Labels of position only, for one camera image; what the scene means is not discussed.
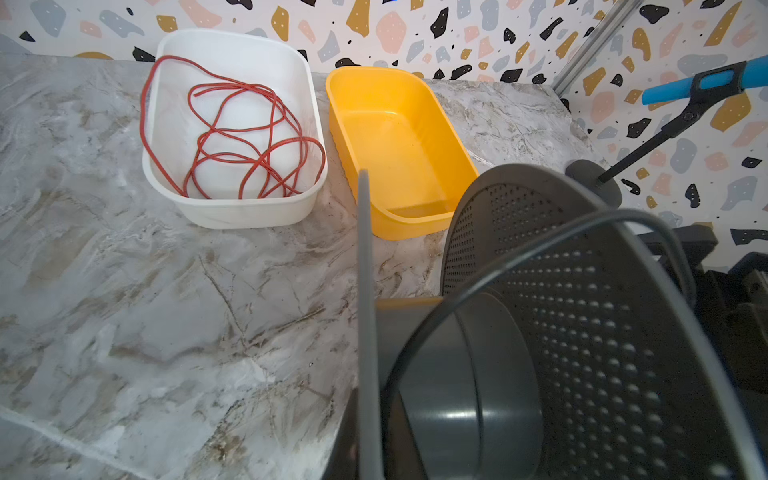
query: marble countertop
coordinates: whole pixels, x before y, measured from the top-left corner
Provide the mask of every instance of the marble countertop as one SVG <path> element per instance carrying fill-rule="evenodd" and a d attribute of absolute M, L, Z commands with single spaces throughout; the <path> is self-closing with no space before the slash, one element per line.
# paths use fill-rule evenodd
<path fill-rule="evenodd" d="M 355 202 L 206 230 L 141 171 L 150 65 L 0 55 L 0 477 L 319 478 L 356 384 Z M 480 171 L 601 160 L 549 87 L 428 81 Z M 376 239 L 379 298 L 438 292 L 445 232 Z"/>

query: gray perforated basket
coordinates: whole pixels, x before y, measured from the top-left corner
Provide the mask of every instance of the gray perforated basket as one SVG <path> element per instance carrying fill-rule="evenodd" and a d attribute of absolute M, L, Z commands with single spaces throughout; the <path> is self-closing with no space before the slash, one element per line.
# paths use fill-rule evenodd
<path fill-rule="evenodd" d="M 594 195 L 550 170 L 509 164 L 485 172 L 449 229 L 442 295 L 481 265 L 598 208 Z M 533 359 L 544 420 L 537 476 L 766 477 L 715 352 L 626 227 L 575 237 L 488 294 L 508 308 Z"/>

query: terrazzo patterned wallpaper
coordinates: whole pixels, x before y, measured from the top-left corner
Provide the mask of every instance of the terrazzo patterned wallpaper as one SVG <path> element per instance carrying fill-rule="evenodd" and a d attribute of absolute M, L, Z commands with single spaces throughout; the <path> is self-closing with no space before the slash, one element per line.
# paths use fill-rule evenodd
<path fill-rule="evenodd" d="M 0 0 L 0 51 L 151 61 L 179 28 L 280 39 L 313 71 L 551 82 L 611 0 Z"/>
<path fill-rule="evenodd" d="M 768 55 L 768 0 L 644 2 L 562 96 L 614 164 L 688 100 L 643 106 L 642 92 L 700 71 Z M 706 260 L 730 267 L 768 252 L 768 88 L 712 107 L 693 127 L 625 170 L 625 207 L 670 225 L 704 223 L 720 241 Z"/>

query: white container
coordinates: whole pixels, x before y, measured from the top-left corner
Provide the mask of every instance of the white container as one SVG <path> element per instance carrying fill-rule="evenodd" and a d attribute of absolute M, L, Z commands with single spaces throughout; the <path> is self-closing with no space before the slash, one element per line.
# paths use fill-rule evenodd
<path fill-rule="evenodd" d="M 310 67 L 304 57 L 290 46 L 253 35 L 193 28 L 167 35 L 157 48 L 157 57 L 163 55 L 188 58 L 214 74 L 272 88 L 296 115 L 304 135 L 314 137 L 325 147 Z M 194 159 L 198 136 L 207 131 L 187 106 L 187 92 L 196 84 L 217 82 L 221 80 L 204 74 L 192 65 L 174 60 L 163 62 L 152 81 L 145 130 L 147 140 L 160 163 L 179 186 Z M 232 92 L 205 94 L 193 100 L 195 108 L 203 118 L 212 121 L 221 101 L 229 93 Z M 227 104 L 218 126 L 249 128 L 268 124 L 270 110 L 271 104 L 268 101 L 247 92 Z M 280 122 L 274 134 L 274 141 L 296 136 L 286 122 Z M 254 143 L 261 151 L 266 149 L 267 135 L 268 131 L 238 134 Z M 189 220 L 201 227 L 275 227 L 290 225 L 306 217 L 325 183 L 328 164 L 326 162 L 315 183 L 322 155 L 316 145 L 308 145 L 310 155 L 300 171 L 296 185 L 302 193 L 287 198 L 282 197 L 282 189 L 277 189 L 268 198 L 256 198 L 266 179 L 266 171 L 262 167 L 257 168 L 248 180 L 243 200 L 238 200 L 240 181 L 249 164 L 233 165 L 216 161 L 201 164 L 196 170 L 197 179 L 206 193 L 216 198 L 208 200 L 199 194 L 198 198 L 179 195 L 146 151 L 142 164 L 144 175 L 152 187 L 173 200 Z M 256 157 L 255 152 L 246 145 L 220 135 L 212 136 L 205 148 L 209 153 L 235 151 Z M 285 177 L 296 167 L 298 160 L 299 144 L 293 143 L 277 148 L 271 156 L 270 164 Z M 191 192 L 197 194 L 197 189 L 190 182 L 190 195 Z"/>

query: yellow container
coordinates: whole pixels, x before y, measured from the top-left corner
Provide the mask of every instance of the yellow container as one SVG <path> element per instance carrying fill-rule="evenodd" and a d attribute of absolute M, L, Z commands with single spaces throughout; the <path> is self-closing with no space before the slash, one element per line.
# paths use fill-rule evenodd
<path fill-rule="evenodd" d="M 344 67 L 326 91 L 355 199 L 357 173 L 369 172 L 373 234 L 403 240 L 448 228 L 478 171 L 429 86 L 395 68 Z"/>

